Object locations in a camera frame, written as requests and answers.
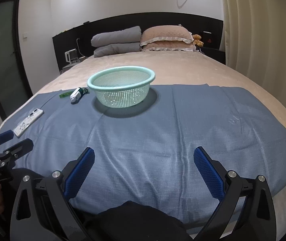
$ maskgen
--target curtain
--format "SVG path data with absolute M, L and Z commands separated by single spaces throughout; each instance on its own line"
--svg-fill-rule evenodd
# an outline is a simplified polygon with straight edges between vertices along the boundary
M 286 107 L 286 0 L 223 0 L 226 65 Z

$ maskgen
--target headboard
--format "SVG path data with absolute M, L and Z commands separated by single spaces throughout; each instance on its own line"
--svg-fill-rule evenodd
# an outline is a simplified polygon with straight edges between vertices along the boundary
M 200 34 L 203 36 L 203 31 L 211 32 L 210 46 L 219 49 L 223 31 L 222 20 L 174 12 L 125 14 L 94 22 L 87 22 L 54 36 L 53 43 L 58 67 L 62 70 L 62 68 L 68 64 L 65 60 L 65 52 L 77 49 L 77 38 L 79 38 L 78 44 L 81 53 L 89 57 L 94 54 L 94 50 L 96 49 L 92 47 L 91 39 L 98 33 L 119 31 L 137 25 L 140 26 L 142 32 L 144 32 L 153 26 L 179 24 L 188 29 L 192 34 Z

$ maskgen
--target pink pillow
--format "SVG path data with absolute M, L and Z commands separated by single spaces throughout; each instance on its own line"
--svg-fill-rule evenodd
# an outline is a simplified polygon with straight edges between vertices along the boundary
M 190 51 L 195 52 L 193 43 L 158 41 L 144 45 L 142 51 Z
M 141 37 L 141 46 L 156 41 L 183 41 L 187 44 L 193 42 L 191 33 L 182 26 L 161 25 L 148 28 Z

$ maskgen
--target mint green basket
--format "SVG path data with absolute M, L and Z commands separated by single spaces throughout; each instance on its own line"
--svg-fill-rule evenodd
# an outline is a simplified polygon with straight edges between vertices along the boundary
M 126 108 L 145 99 L 154 79 L 155 73 L 148 68 L 122 66 L 92 75 L 87 81 L 87 86 L 96 93 L 103 105 L 110 108 Z

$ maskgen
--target glass door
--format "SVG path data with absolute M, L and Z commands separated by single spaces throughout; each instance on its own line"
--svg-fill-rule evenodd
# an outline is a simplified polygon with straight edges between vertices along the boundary
M 18 1 L 0 0 L 0 116 L 3 120 L 32 96 L 19 48 Z

